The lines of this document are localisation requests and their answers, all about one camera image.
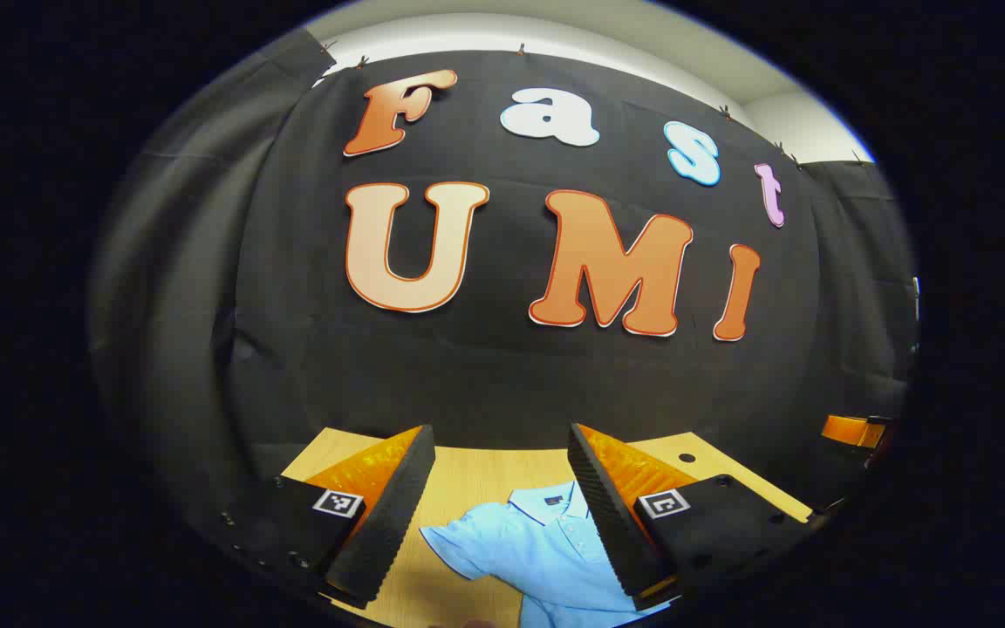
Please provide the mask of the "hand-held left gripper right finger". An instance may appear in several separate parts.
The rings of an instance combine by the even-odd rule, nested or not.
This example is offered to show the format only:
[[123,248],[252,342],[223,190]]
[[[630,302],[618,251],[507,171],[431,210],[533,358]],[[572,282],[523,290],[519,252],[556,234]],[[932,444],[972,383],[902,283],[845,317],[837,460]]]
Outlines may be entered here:
[[695,603],[764,570],[817,532],[733,474],[695,477],[571,424],[569,463],[619,585],[640,611]]

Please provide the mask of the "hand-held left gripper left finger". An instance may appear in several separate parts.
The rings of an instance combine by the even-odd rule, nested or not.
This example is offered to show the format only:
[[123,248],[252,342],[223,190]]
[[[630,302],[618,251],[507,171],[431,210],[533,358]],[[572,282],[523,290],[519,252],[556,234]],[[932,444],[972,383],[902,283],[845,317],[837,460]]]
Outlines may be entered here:
[[276,474],[215,514],[206,536],[279,587],[364,609],[379,595],[434,467],[421,425],[292,480]]

